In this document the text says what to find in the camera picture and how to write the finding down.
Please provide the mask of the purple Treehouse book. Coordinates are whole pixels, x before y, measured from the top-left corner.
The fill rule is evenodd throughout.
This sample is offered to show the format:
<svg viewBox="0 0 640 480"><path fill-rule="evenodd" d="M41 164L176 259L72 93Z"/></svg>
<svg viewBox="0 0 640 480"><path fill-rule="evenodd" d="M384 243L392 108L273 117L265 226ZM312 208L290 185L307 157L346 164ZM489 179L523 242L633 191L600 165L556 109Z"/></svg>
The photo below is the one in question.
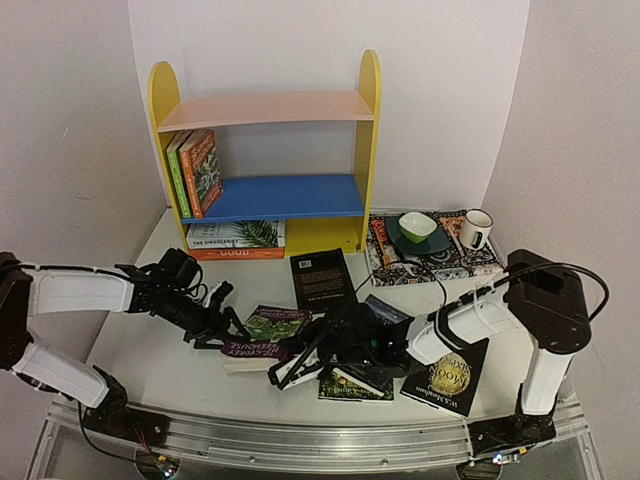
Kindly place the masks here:
<svg viewBox="0 0 640 480"><path fill-rule="evenodd" d="M222 347L223 370L228 375L268 371L290 356L280 342L297 335L312 318L312 313L305 309L258 305L243 323L249 340L229 341Z"/></svg>

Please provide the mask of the large orange Good Morning book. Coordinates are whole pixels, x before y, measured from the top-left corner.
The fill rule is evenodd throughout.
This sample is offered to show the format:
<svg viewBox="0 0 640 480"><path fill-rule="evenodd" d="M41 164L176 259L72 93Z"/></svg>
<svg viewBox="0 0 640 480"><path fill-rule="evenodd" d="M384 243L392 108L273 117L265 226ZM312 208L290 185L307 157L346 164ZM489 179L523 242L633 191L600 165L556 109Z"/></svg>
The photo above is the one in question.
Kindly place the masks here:
<svg viewBox="0 0 640 480"><path fill-rule="evenodd" d="M284 247L189 249L188 254L199 261L271 260L285 257Z"/></svg>

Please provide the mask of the white Singularity palm book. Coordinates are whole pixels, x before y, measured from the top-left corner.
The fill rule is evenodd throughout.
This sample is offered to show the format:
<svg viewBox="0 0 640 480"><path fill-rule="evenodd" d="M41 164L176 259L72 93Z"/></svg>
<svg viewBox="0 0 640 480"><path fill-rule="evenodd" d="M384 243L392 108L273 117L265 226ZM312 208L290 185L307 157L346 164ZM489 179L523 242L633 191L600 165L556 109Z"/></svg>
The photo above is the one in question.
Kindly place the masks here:
<svg viewBox="0 0 640 480"><path fill-rule="evenodd" d="M191 225L186 240L190 249L278 248L285 236L285 220L243 220Z"/></svg>

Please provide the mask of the orange cartoon paperback book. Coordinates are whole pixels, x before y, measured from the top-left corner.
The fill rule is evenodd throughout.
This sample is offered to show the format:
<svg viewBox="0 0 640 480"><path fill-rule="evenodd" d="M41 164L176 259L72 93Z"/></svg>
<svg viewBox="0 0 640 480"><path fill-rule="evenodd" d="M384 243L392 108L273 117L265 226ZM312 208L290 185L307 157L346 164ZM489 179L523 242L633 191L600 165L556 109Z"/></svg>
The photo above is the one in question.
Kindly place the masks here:
<svg viewBox="0 0 640 480"><path fill-rule="evenodd" d="M192 216L202 219L223 194L216 132L194 130L180 147L179 154Z"/></svg>

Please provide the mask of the green cartoon paperback book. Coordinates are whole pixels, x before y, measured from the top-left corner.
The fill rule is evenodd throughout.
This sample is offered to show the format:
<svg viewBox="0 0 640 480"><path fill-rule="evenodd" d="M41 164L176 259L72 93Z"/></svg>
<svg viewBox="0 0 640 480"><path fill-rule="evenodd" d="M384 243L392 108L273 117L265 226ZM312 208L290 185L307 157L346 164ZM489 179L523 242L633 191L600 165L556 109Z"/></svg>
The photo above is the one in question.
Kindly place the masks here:
<svg viewBox="0 0 640 480"><path fill-rule="evenodd" d="M176 133L166 149L174 191L182 218L191 218L192 212L186 190L186 183L183 177L179 150L192 133L192 130L184 130Z"/></svg>

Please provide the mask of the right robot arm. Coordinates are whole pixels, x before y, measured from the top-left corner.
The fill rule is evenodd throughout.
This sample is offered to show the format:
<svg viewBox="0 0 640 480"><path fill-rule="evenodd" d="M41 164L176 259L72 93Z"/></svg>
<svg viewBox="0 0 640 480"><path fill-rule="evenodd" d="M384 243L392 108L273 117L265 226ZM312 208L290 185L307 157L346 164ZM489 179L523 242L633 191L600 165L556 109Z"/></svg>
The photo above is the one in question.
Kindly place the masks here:
<svg viewBox="0 0 640 480"><path fill-rule="evenodd" d="M379 322L371 306L349 299L290 339L293 356L268 371L285 390L336 367L361 367L384 378L416 374L449 353L464 353L509 330L525 330L535 345L513 414L474 423L473 439L501 447L555 435L553 413L573 356L591 340L585 269L529 250L508 257L506 272L453 299L425 319Z"/></svg>

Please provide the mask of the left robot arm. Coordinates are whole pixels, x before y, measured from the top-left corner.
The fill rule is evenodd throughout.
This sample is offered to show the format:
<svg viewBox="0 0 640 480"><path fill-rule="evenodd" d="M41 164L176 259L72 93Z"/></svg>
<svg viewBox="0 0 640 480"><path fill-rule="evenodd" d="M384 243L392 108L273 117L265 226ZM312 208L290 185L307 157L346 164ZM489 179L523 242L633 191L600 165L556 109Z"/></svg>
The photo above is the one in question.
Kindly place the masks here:
<svg viewBox="0 0 640 480"><path fill-rule="evenodd" d="M133 411L126 389L111 374L71 352L61 335L45 339L45 320L150 315L179 328L196 349L216 349L250 335L225 301L233 287L203 283L198 261L170 248L155 263L112 268L29 264L1 254L1 368L38 389L51 390L94 410L98 423L116 437L131 433Z"/></svg>

